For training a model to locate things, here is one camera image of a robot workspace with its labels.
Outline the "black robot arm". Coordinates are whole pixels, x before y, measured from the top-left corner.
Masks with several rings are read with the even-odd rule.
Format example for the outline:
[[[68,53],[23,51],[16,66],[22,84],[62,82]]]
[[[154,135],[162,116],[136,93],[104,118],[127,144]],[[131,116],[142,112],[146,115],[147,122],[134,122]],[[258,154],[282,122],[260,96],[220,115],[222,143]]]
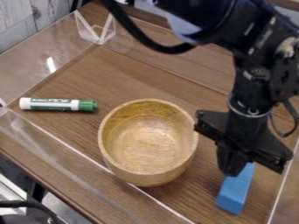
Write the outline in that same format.
[[[258,162],[283,172],[294,157],[279,141],[274,107],[284,105],[299,127],[290,99],[299,95],[299,26],[267,0],[148,0],[167,12],[176,35],[192,45],[214,44],[232,53],[234,88],[228,111],[199,110],[195,130],[218,145],[218,164],[236,177]]]

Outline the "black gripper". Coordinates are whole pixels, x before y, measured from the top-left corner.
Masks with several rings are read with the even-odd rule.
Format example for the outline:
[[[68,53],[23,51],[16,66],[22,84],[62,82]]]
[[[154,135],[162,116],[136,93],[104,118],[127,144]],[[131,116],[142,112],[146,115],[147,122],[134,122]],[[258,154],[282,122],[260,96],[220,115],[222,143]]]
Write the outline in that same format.
[[[216,144],[218,165],[223,174],[236,177],[247,163],[259,163],[283,173],[294,152],[268,127],[271,109],[250,114],[232,105],[227,112],[199,109],[194,130]]]

